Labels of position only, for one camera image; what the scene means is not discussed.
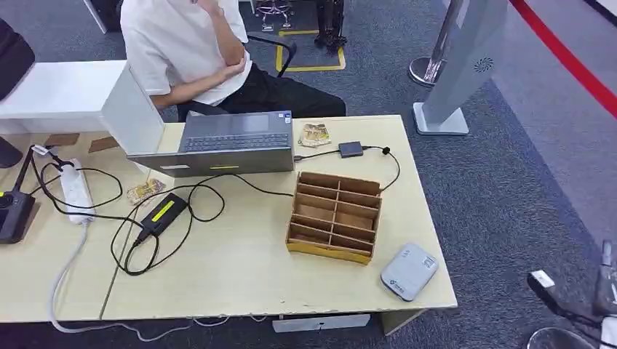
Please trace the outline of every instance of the speaker grille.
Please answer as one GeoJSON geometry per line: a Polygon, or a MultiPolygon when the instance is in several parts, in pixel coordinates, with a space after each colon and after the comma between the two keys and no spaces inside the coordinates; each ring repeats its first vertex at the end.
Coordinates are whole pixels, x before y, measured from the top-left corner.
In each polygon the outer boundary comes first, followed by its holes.
{"type": "Polygon", "coordinates": [[[476,73],[484,73],[485,71],[489,71],[493,69],[495,66],[495,61],[490,57],[484,57],[478,60],[474,64],[474,71],[476,73]]]}

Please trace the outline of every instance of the white cable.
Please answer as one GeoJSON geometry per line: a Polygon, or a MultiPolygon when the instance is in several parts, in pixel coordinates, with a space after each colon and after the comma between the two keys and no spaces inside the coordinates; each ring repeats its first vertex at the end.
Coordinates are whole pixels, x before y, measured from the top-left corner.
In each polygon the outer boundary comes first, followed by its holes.
{"type": "Polygon", "coordinates": [[[252,315],[249,315],[249,316],[250,316],[250,318],[251,318],[251,319],[253,319],[253,321],[255,321],[255,322],[262,322],[262,321],[265,321],[265,320],[268,318],[268,316],[264,316],[264,317],[262,317],[262,318],[255,318],[255,317],[254,317],[254,316],[252,316],[252,315]]]}
{"type": "Polygon", "coordinates": [[[202,326],[202,327],[214,327],[214,326],[219,326],[222,325],[224,323],[227,322],[227,320],[229,320],[229,316],[227,316],[226,318],[224,318],[222,321],[219,322],[215,322],[214,324],[204,324],[202,322],[199,322],[199,320],[197,320],[196,318],[193,319],[193,321],[195,321],[196,324],[202,326]]]}
{"type": "Polygon", "coordinates": [[[71,264],[73,264],[73,261],[75,260],[75,258],[77,257],[77,255],[79,254],[79,252],[81,251],[81,248],[84,247],[84,245],[86,244],[86,238],[88,237],[88,224],[87,222],[85,222],[83,224],[84,230],[83,230],[83,234],[81,235],[81,240],[79,241],[79,245],[75,248],[75,250],[73,251],[73,254],[71,255],[71,258],[68,259],[68,262],[64,265],[64,268],[62,269],[62,271],[56,276],[56,279],[54,280],[54,284],[52,287],[52,293],[49,297],[49,304],[47,305],[47,312],[48,312],[48,316],[49,316],[49,320],[52,322],[52,325],[60,332],[63,333],[82,333],[82,332],[86,332],[86,331],[93,331],[93,330],[98,330],[98,329],[109,329],[111,327],[124,327],[125,329],[128,329],[130,331],[133,331],[137,334],[137,337],[139,338],[140,341],[142,342],[153,342],[155,340],[159,340],[161,338],[163,338],[164,336],[172,333],[172,332],[176,332],[176,331],[181,331],[184,329],[189,329],[193,326],[193,322],[191,322],[191,324],[189,324],[188,326],[182,326],[182,327],[176,327],[174,329],[171,329],[163,334],[160,334],[156,337],[152,337],[152,338],[144,338],[141,335],[141,332],[139,332],[138,329],[131,327],[129,325],[123,324],[123,323],[114,323],[114,324],[107,324],[107,325],[101,325],[101,326],[89,326],[89,327],[83,327],[80,329],[67,329],[66,327],[60,325],[56,319],[56,315],[55,315],[55,309],[54,309],[54,304],[55,304],[55,300],[56,300],[56,293],[58,290],[58,287],[60,286],[60,283],[62,282],[64,276],[66,275],[66,273],[68,272],[68,269],[71,267],[71,264]]]}

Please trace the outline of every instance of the snack package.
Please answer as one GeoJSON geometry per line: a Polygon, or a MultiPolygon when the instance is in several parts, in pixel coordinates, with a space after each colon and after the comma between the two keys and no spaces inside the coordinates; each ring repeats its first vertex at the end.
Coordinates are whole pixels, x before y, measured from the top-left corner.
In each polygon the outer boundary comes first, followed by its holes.
{"type": "Polygon", "coordinates": [[[135,206],[151,195],[162,192],[164,189],[165,184],[160,180],[148,180],[142,185],[127,190],[127,198],[135,206]]]}
{"type": "Polygon", "coordinates": [[[302,134],[298,141],[299,144],[305,147],[317,148],[320,145],[330,144],[330,134],[324,124],[306,124],[302,128],[302,134]]]}

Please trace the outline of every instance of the person's hand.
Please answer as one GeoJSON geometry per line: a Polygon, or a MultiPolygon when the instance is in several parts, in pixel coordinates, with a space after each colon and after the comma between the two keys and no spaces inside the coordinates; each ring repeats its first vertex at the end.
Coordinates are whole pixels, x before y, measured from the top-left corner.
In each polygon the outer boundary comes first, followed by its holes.
{"type": "Polygon", "coordinates": [[[220,10],[218,0],[197,0],[197,4],[208,13],[220,10]]]}
{"type": "Polygon", "coordinates": [[[247,64],[247,58],[243,57],[240,60],[240,63],[238,63],[236,65],[230,65],[229,67],[225,67],[225,68],[221,69],[219,71],[219,73],[223,74],[223,77],[225,78],[225,80],[227,80],[227,79],[229,79],[229,78],[231,78],[233,76],[236,76],[236,75],[240,74],[241,72],[243,72],[244,71],[244,67],[246,66],[246,64],[247,64]]]}

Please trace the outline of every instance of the cardboard compartment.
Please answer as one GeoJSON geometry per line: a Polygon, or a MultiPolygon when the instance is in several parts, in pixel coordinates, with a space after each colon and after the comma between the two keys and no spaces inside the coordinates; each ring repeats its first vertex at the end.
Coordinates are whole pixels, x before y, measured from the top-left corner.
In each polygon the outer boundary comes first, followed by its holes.
{"type": "Polygon", "coordinates": [[[368,264],[381,209],[379,183],[302,172],[287,249],[368,264]]]}
{"type": "Polygon", "coordinates": [[[290,223],[289,237],[304,241],[313,241],[321,244],[330,243],[330,234],[325,231],[310,228],[297,223],[290,223]]]}
{"type": "Polygon", "coordinates": [[[335,221],[352,227],[372,230],[379,211],[370,207],[338,202],[335,221]]]}
{"type": "Polygon", "coordinates": [[[304,183],[298,183],[298,192],[312,196],[320,196],[322,198],[329,198],[332,200],[336,200],[336,196],[338,195],[338,191],[336,189],[317,187],[315,185],[304,183]]]}
{"type": "Polygon", "coordinates": [[[306,227],[315,228],[323,231],[332,231],[332,223],[324,222],[322,220],[315,220],[310,217],[300,216],[296,213],[291,216],[291,223],[304,225],[306,227]]]}
{"type": "Polygon", "coordinates": [[[338,193],[338,200],[343,202],[349,202],[350,204],[372,207],[373,209],[378,209],[379,203],[381,202],[381,199],[377,196],[351,193],[348,191],[340,191],[338,193]]]}
{"type": "Polygon", "coordinates": [[[339,177],[329,176],[327,174],[317,174],[311,172],[300,173],[299,183],[315,185],[317,187],[326,187],[338,189],[339,177]]]}
{"type": "Polygon", "coordinates": [[[350,238],[363,240],[368,243],[375,242],[375,232],[372,230],[358,229],[347,225],[334,224],[332,232],[338,235],[349,236],[350,238]]]}
{"type": "Polygon", "coordinates": [[[373,244],[366,244],[360,241],[351,240],[349,238],[342,238],[340,236],[332,236],[330,244],[333,246],[346,247],[348,249],[358,249],[360,251],[366,251],[369,254],[373,250],[373,244]]]}
{"type": "Polygon", "coordinates": [[[377,196],[380,193],[379,183],[369,182],[367,180],[356,180],[354,178],[341,178],[341,186],[339,189],[351,191],[353,193],[361,193],[371,196],[377,196]]]}
{"type": "Polygon", "coordinates": [[[294,213],[320,220],[332,221],[336,201],[318,196],[296,193],[294,213]]]}

